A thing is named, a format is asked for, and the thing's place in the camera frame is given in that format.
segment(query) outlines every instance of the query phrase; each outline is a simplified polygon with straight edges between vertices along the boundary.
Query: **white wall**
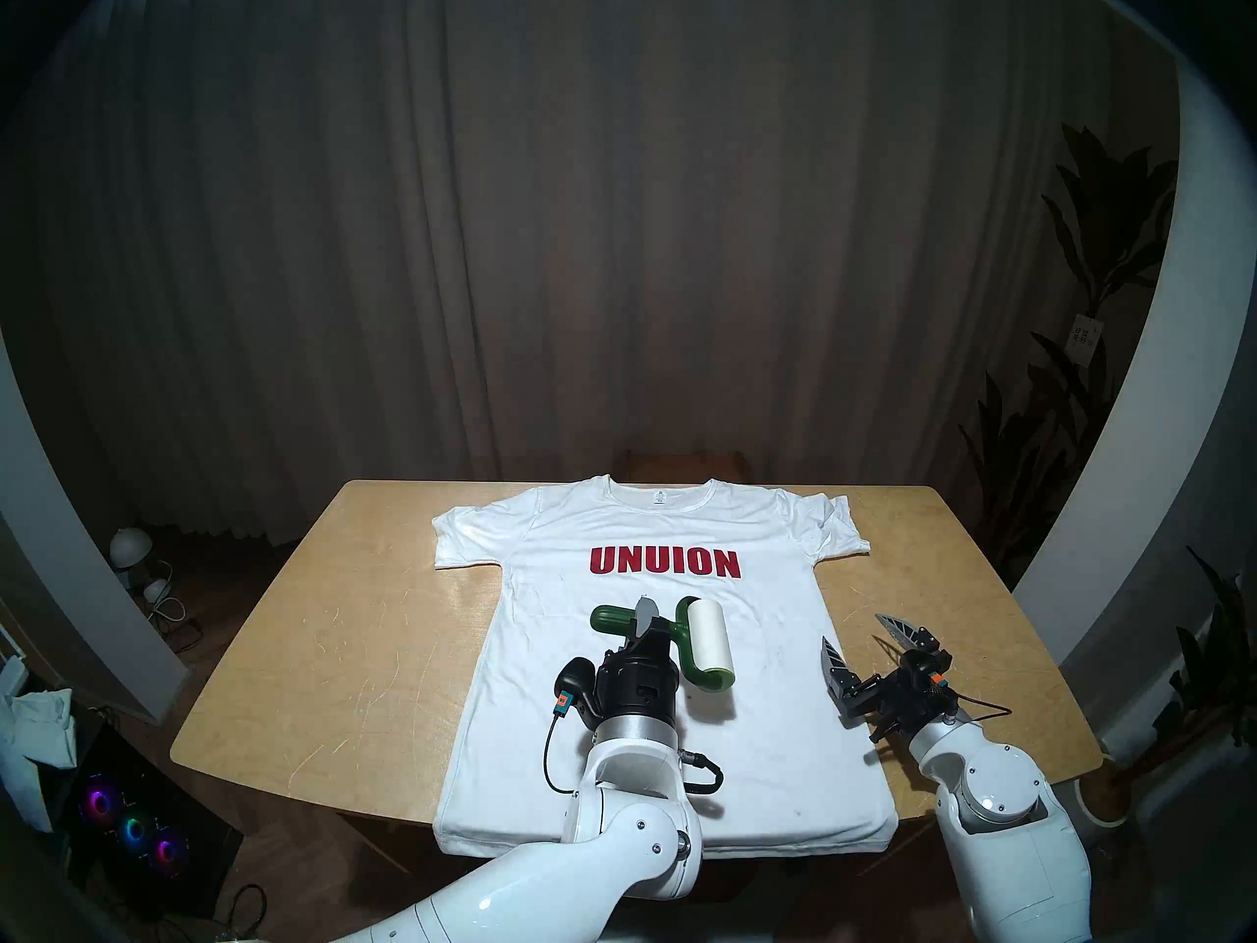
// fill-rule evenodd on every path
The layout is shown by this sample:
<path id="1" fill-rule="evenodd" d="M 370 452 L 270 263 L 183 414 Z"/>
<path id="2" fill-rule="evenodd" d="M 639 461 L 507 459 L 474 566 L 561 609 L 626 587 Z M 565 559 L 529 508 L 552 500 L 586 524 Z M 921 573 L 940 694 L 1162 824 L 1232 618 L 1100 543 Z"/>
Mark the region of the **white wall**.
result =
<path id="1" fill-rule="evenodd" d="M 67 685 L 160 720 L 187 670 L 123 591 L 70 507 L 26 415 L 3 338 L 0 523 L 4 536 L 11 534 L 3 543 L 9 552 L 0 554 L 0 582 L 25 592 L 25 602 L 8 601 L 25 637 Z M 91 681 L 77 681 L 83 675 Z"/>
<path id="2" fill-rule="evenodd" d="M 1161 527 L 1214 420 L 1248 313 L 1257 163 L 1243 128 L 1185 67 L 1179 102 L 1178 199 L 1144 333 L 1100 443 L 1014 592 L 1058 663 Z"/>

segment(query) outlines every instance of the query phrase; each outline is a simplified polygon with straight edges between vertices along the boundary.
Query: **white lamp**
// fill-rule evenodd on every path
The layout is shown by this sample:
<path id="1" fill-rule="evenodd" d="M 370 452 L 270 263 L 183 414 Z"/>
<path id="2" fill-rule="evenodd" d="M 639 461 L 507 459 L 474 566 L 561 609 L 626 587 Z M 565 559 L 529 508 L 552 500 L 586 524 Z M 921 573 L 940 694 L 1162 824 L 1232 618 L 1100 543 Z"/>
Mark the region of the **white lamp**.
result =
<path id="1" fill-rule="evenodd" d="M 157 605 L 170 593 L 170 578 L 153 577 L 146 563 L 152 549 L 153 538 L 138 527 L 123 527 L 109 541 L 109 561 L 118 581 L 128 591 L 143 588 L 145 601 Z"/>

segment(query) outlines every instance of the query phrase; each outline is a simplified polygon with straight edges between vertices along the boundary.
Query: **black connector cable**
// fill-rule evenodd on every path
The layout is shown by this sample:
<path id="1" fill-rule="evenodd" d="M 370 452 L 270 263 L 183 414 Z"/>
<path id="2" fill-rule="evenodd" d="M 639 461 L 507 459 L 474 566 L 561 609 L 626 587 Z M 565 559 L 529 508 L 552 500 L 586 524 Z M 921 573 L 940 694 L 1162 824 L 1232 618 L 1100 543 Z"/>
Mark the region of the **black connector cable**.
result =
<path id="1" fill-rule="evenodd" d="M 556 787 L 554 782 L 549 778 L 549 742 L 551 737 L 554 736 L 554 724 L 558 723 L 558 718 L 563 715 L 562 713 L 556 713 L 554 718 L 551 720 L 551 728 L 546 733 L 546 749 L 542 751 L 542 773 L 546 775 L 546 783 L 551 786 L 551 791 L 557 795 L 569 795 L 572 791 L 564 791 L 562 787 Z"/>
<path id="2" fill-rule="evenodd" d="M 987 709 L 998 709 L 999 710 L 998 713 L 988 713 L 984 717 L 978 717 L 977 719 L 970 720 L 972 723 L 982 723 L 982 720 L 984 720 L 984 719 L 997 719 L 999 717 L 1007 717 L 1007 715 L 1012 714 L 1012 710 L 1008 709 L 1008 707 L 1002 707 L 998 703 L 988 703 L 984 699 L 974 699 L 973 697 L 960 695 L 959 693 L 955 693 L 955 698 L 957 699 L 963 699 L 965 703 L 973 703 L 975 707 L 985 707 Z"/>
<path id="3" fill-rule="evenodd" d="M 701 753 L 691 753 L 690 751 L 681 751 L 681 763 L 688 763 L 690 767 L 698 767 L 700 771 L 710 771 L 715 777 L 714 783 L 709 785 L 695 785 L 689 781 L 685 782 L 685 793 L 688 795 L 714 795 L 720 790 L 720 785 L 724 783 L 724 771 L 716 767 L 711 761 L 709 761 Z"/>

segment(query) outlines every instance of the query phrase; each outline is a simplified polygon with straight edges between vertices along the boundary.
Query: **t-shirt sleeve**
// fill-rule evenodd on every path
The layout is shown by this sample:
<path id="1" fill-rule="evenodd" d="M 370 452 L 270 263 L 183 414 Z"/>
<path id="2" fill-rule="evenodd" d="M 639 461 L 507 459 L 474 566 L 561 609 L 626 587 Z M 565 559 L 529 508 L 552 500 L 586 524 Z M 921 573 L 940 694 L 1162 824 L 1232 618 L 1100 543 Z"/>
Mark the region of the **t-shirt sleeve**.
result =
<path id="1" fill-rule="evenodd" d="M 791 537 L 812 562 L 827 557 L 867 553 L 869 542 L 860 537 L 846 497 L 830 499 L 823 493 L 799 497 L 776 490 L 776 509 L 784 517 Z"/>
<path id="2" fill-rule="evenodd" d="M 432 518 L 436 529 L 436 567 L 500 565 L 533 526 L 541 489 L 485 507 L 455 507 Z"/>

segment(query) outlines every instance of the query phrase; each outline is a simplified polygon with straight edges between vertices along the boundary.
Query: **white adhesive roller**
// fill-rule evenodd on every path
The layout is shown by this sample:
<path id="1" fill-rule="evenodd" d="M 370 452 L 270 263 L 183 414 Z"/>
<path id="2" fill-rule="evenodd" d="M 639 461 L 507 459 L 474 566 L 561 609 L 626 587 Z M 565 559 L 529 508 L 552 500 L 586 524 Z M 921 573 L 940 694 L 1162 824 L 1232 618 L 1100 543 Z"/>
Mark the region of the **white adhesive roller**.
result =
<path id="1" fill-rule="evenodd" d="M 719 601 L 699 598 L 686 611 L 690 621 L 690 649 L 694 665 L 704 671 L 723 669 L 733 674 L 733 653 L 729 632 L 724 627 L 724 609 Z"/>

